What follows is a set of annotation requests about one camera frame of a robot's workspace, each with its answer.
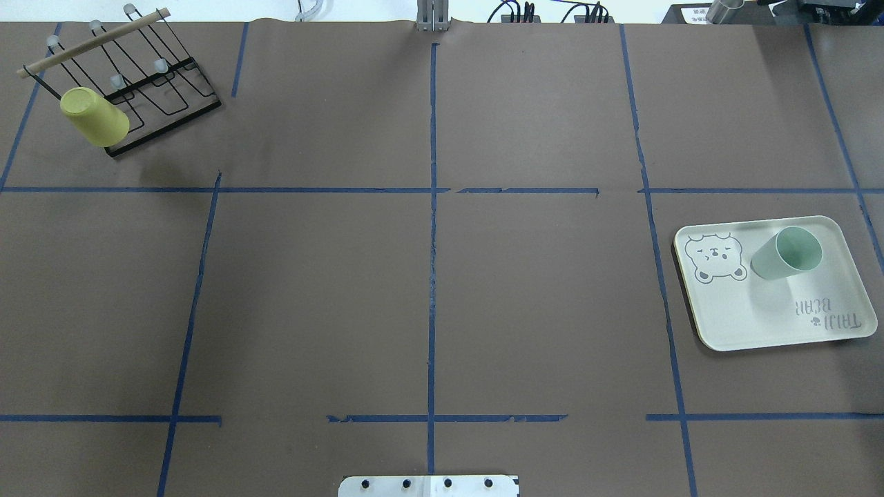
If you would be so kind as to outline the green cup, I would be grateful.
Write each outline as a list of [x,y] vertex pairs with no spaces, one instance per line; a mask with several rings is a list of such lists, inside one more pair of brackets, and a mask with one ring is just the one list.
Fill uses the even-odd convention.
[[815,270],[822,258],[822,245],[813,233],[788,226],[767,240],[749,264],[761,279],[779,280]]

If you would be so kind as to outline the cream bear tray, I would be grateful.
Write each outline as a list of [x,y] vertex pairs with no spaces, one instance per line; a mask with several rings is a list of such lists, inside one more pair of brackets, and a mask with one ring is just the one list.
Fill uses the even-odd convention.
[[[752,255],[788,226],[820,240],[821,264],[786,279],[761,279]],[[694,224],[676,232],[673,248],[695,330],[715,351],[865,338],[878,328],[843,231],[829,217]]]

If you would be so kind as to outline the yellow cup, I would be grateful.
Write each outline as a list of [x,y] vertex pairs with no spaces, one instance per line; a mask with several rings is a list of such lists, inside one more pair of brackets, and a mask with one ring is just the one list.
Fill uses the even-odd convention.
[[91,88],[69,89],[62,95],[59,107],[86,141],[97,147],[119,144],[131,129],[126,113]]

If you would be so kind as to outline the metal cup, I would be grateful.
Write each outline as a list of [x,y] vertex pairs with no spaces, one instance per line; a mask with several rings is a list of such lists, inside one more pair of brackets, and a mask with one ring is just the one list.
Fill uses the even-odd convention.
[[730,24],[745,3],[743,0],[714,0],[705,14],[705,21],[714,25]]

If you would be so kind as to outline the aluminium frame post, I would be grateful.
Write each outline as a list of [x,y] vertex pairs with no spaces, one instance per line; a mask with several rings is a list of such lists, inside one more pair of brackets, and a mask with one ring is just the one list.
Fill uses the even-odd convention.
[[451,24],[448,0],[418,0],[416,2],[416,30],[418,32],[445,32]]

